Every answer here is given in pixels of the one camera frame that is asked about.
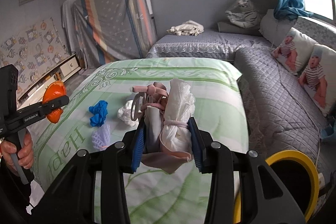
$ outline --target white pillow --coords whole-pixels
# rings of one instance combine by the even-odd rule
[[[293,27],[296,20],[277,20],[274,18],[273,12],[273,9],[267,10],[267,14],[260,22],[259,32],[264,38],[277,47],[285,39],[287,33]]]
[[[296,75],[307,64],[314,45],[317,42],[291,28],[280,46],[272,51],[272,55],[292,74]]]
[[[336,102],[336,51],[316,44],[308,65],[300,75],[304,87],[323,115],[329,114]]]

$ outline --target orange object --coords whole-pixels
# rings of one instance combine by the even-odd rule
[[[58,97],[66,95],[66,94],[67,94],[67,91],[65,90],[64,83],[62,81],[56,81],[50,84],[48,88],[46,89],[43,95],[42,104],[49,102],[52,99],[56,99]],[[58,108],[52,111],[46,117],[50,122],[57,123],[62,113],[63,113],[63,110],[61,108]]]

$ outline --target person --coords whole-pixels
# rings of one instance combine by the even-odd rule
[[[279,58],[281,54],[285,59],[285,64],[290,68],[290,70],[295,71],[295,62],[297,57],[295,43],[293,38],[295,37],[295,32],[290,31],[283,42],[273,51],[273,56]]]
[[[30,169],[34,163],[34,154],[33,141],[29,131],[25,135],[24,144],[24,147],[17,154],[19,165],[25,169]],[[10,142],[3,141],[0,147],[0,155],[2,154],[0,161],[0,187],[18,213],[27,221],[29,214],[26,211],[26,207],[29,206],[29,197],[31,195],[30,184],[22,184],[11,159],[11,154],[16,153],[16,146]],[[2,214],[0,211],[0,222],[11,223],[11,220],[5,219],[5,217],[6,214]]]
[[[307,84],[315,91],[314,100],[318,102],[321,108],[326,107],[327,81],[320,62],[322,59],[322,49],[315,47],[308,65],[303,70],[299,83],[301,86]]]

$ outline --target yellow bucket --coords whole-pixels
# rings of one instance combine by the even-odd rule
[[[285,184],[301,208],[306,222],[311,217],[319,196],[319,177],[314,163],[307,155],[296,150],[284,150],[266,160]],[[234,222],[241,221],[241,197],[237,195]]]

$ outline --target black sleeve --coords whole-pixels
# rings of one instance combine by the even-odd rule
[[[26,207],[29,206],[32,191],[30,184],[23,185],[20,177],[9,171],[3,158],[0,162],[0,187],[20,215],[27,219],[29,215]]]

